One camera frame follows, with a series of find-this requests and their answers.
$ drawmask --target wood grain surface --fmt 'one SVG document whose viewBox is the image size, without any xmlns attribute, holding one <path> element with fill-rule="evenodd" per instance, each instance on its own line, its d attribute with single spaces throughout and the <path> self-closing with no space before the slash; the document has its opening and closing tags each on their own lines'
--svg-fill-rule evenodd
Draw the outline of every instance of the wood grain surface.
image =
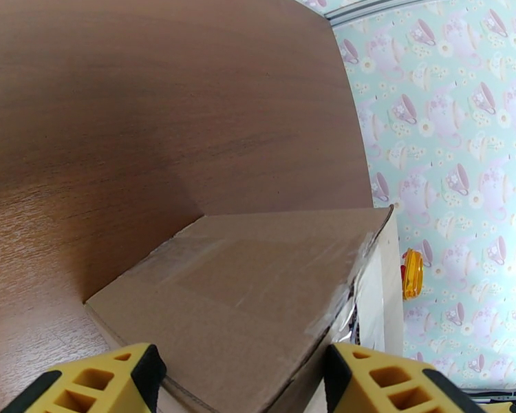
<svg viewBox="0 0 516 413">
<path fill-rule="evenodd" d="M 0 408 L 105 350 L 82 301 L 201 214 L 371 205 L 296 2 L 0 0 Z"/>
</svg>

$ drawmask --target cardboard flap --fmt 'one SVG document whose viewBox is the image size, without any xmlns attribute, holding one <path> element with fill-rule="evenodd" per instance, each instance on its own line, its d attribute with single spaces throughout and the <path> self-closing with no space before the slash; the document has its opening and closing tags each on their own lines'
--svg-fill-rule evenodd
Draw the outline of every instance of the cardboard flap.
<svg viewBox="0 0 516 413">
<path fill-rule="evenodd" d="M 154 342 L 170 378 L 216 410 L 260 412 L 318 343 L 388 215 L 205 217 L 87 304 L 120 344 Z"/>
</svg>

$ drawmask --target white surface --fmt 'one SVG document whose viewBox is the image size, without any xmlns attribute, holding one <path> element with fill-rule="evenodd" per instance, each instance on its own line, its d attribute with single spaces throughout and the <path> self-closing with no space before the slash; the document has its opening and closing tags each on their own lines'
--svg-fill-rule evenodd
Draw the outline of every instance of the white surface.
<svg viewBox="0 0 516 413">
<path fill-rule="evenodd" d="M 357 278 L 359 339 L 366 348 L 384 351 L 383 263 L 375 246 L 369 264 Z"/>
<path fill-rule="evenodd" d="M 323 381 L 321 381 L 304 413 L 327 413 L 327 399 L 325 397 L 325 383 Z"/>
</svg>

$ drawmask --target yellow plastic part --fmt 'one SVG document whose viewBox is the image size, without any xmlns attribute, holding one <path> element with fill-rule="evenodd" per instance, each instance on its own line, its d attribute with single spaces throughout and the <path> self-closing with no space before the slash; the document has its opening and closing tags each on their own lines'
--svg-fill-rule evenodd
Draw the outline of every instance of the yellow plastic part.
<svg viewBox="0 0 516 413">
<path fill-rule="evenodd" d="M 426 375 L 428 363 L 396 357 L 362 346 L 336 343 L 351 379 L 333 413 L 461 413 L 461 409 Z M 486 406 L 491 413 L 509 412 L 512 403 Z"/>
<path fill-rule="evenodd" d="M 422 270 L 424 262 L 420 252 L 407 249 L 405 255 L 405 277 L 403 279 L 403 299 L 415 298 L 422 290 Z"/>
<path fill-rule="evenodd" d="M 488 413 L 508 413 L 512 403 L 483 404 L 480 407 Z"/>
<path fill-rule="evenodd" d="M 61 377 L 28 413 L 149 413 L 131 372 L 149 347 L 138 343 L 54 366 Z"/>
</svg>

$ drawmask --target wallpaper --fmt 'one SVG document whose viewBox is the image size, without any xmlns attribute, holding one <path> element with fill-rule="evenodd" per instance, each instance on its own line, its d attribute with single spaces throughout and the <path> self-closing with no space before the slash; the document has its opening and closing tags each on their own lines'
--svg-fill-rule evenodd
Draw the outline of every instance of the wallpaper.
<svg viewBox="0 0 516 413">
<path fill-rule="evenodd" d="M 333 10 L 348 6 L 361 0 L 297 0 L 319 14 L 332 12 Z"/>
<path fill-rule="evenodd" d="M 335 29 L 375 205 L 425 278 L 405 354 L 516 388 L 516 0 L 444 0 Z"/>
</svg>

